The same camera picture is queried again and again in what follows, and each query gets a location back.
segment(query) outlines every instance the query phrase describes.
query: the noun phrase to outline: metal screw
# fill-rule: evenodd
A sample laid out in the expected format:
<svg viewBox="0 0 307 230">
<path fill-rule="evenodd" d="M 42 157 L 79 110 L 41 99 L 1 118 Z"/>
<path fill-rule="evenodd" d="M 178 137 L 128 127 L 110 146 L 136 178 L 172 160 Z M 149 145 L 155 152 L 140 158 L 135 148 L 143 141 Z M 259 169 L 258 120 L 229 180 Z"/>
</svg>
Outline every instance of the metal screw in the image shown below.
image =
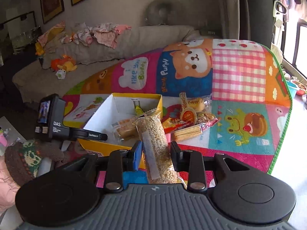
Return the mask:
<svg viewBox="0 0 307 230">
<path fill-rule="evenodd" d="M 202 182 L 193 182 L 190 184 L 190 187 L 194 190 L 202 190 L 204 189 L 206 186 L 205 184 L 203 184 Z"/>
<path fill-rule="evenodd" d="M 106 184 L 106 188 L 109 190 L 118 190 L 120 189 L 120 184 L 117 182 L 109 182 Z"/>
</svg>

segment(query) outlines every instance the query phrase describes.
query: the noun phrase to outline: black circular cover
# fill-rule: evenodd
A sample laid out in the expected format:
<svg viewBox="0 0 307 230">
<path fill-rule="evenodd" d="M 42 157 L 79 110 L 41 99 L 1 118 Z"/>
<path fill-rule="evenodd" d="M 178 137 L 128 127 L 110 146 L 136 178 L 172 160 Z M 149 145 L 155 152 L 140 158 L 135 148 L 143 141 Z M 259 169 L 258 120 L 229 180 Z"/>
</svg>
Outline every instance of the black circular cover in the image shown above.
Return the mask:
<svg viewBox="0 0 307 230">
<path fill-rule="evenodd" d="M 249 224 L 270 224 L 292 212 L 296 197 L 286 183 L 261 172 L 237 171 L 213 189 L 211 199 L 229 217 Z"/>
<path fill-rule="evenodd" d="M 77 172 L 57 172 L 41 176 L 16 194 L 16 207 L 30 224 L 55 227 L 70 224 L 87 215 L 97 205 L 99 191 Z"/>
</svg>

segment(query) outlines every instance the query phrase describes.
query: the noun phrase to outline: pink checkered pattern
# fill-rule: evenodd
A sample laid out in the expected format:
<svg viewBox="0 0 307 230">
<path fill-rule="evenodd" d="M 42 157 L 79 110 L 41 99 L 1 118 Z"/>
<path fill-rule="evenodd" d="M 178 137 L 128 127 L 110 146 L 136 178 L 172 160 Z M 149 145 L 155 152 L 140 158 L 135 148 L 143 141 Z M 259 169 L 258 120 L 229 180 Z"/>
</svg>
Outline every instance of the pink checkered pattern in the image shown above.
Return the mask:
<svg viewBox="0 0 307 230">
<path fill-rule="evenodd" d="M 249 50 L 213 50 L 214 100 L 261 102 L 265 100 L 265 54 Z"/>
</svg>

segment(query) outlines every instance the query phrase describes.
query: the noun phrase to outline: blue bucket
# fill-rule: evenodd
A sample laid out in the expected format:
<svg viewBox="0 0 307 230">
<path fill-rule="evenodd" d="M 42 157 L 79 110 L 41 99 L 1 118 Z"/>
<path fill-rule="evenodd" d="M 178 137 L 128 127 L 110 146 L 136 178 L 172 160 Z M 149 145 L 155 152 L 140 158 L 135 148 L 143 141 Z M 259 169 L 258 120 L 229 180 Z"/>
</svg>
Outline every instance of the blue bucket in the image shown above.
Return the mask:
<svg viewBox="0 0 307 230">
<path fill-rule="evenodd" d="M 299 90 L 299 87 L 296 84 L 294 84 L 290 81 L 286 80 L 286 82 L 287 82 L 287 85 L 289 87 L 291 97 L 292 97 L 292 99 L 294 99 L 296 92 Z"/>
</svg>

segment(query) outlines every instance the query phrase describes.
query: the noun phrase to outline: device screen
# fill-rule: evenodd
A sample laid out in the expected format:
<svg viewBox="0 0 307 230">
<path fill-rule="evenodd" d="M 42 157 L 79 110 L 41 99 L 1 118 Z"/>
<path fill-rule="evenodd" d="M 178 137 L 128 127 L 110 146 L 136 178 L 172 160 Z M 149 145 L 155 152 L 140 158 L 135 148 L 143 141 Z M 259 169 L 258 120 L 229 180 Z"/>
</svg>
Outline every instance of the device screen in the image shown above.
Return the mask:
<svg viewBox="0 0 307 230">
<path fill-rule="evenodd" d="M 51 102 L 50 100 L 41 102 L 40 109 L 39 109 L 39 115 L 38 115 L 39 123 L 47 123 L 50 102 Z"/>
</svg>

